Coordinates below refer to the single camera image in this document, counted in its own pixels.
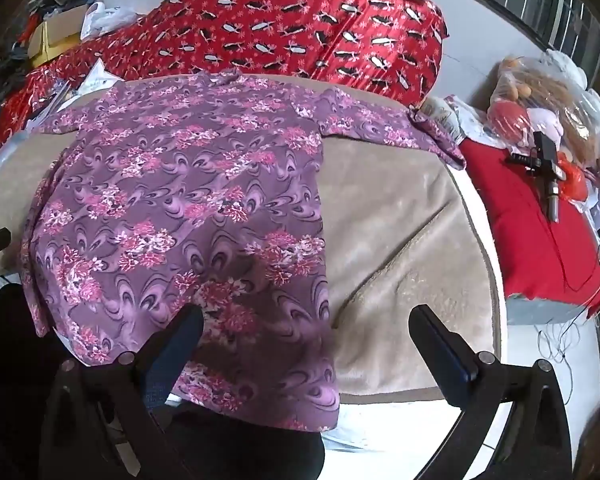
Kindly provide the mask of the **purple floral shirt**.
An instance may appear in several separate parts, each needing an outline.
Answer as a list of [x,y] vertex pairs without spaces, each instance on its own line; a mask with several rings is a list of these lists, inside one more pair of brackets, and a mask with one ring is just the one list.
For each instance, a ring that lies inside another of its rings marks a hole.
[[328,136],[463,168],[449,133],[338,88],[237,70],[119,82],[48,116],[72,134],[34,193],[20,280],[38,336],[88,365],[137,351],[196,304],[174,396],[252,424],[335,428],[321,197]]

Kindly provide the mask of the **red cushion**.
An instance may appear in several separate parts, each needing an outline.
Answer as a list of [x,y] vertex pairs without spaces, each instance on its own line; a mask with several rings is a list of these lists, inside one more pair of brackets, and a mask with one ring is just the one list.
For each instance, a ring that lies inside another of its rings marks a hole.
[[600,310],[600,257],[590,225],[577,208],[559,203],[547,220],[535,178],[508,161],[508,151],[460,144],[467,171],[488,214],[506,297],[583,304]]

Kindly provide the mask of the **red penguin pattern quilt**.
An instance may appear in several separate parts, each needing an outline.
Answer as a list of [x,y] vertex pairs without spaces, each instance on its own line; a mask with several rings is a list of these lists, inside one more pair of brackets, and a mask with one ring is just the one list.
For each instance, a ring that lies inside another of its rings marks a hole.
[[218,72],[310,78],[415,106],[437,81],[448,28],[429,0],[163,0],[135,23],[27,73],[0,107],[0,148],[59,81],[96,62],[124,80]]

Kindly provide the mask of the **yellow cardboard box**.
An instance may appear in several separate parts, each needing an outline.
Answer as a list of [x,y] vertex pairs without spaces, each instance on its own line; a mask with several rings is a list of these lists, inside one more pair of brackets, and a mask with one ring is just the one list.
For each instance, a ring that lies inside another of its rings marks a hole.
[[81,42],[87,5],[77,6],[42,21],[28,43],[28,58],[33,68],[50,62]]

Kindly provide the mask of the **beige fleece blanket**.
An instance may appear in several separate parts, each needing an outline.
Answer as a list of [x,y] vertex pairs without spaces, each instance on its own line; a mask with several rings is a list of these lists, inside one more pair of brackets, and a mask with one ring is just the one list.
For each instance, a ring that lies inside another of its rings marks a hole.
[[[405,110],[377,96],[317,81],[355,99]],[[0,271],[20,269],[23,225],[34,193],[72,134],[24,134],[0,161],[0,228],[12,242]],[[470,342],[498,350],[498,289],[488,252],[451,165],[414,148],[328,136],[317,174],[325,241],[329,326],[339,402],[405,402],[434,394],[407,333],[426,302]]]

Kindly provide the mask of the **plastic bag with toys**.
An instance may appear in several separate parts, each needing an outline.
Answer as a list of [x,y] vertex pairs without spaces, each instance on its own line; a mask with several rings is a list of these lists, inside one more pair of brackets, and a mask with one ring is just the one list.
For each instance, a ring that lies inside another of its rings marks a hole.
[[562,52],[504,58],[486,111],[486,128],[506,148],[528,150],[539,131],[600,178],[600,96]]

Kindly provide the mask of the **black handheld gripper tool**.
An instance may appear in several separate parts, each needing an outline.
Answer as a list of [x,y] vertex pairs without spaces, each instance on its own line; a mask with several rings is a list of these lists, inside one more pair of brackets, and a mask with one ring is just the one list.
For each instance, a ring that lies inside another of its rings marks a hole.
[[535,178],[549,222],[559,222],[559,182],[566,180],[564,170],[558,165],[555,143],[541,131],[533,133],[534,147],[528,155],[510,153],[506,162],[524,167],[527,174]]

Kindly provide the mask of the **white paper sheets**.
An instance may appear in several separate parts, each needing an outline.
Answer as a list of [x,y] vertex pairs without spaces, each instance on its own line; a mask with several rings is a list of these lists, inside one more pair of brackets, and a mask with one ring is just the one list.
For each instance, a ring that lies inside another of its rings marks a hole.
[[42,100],[41,104],[33,111],[30,119],[34,122],[42,120],[47,115],[68,107],[81,96],[109,89],[119,81],[122,81],[122,78],[109,73],[104,62],[99,58],[76,88],[73,88],[69,81],[61,80],[58,84],[55,84],[50,97]]

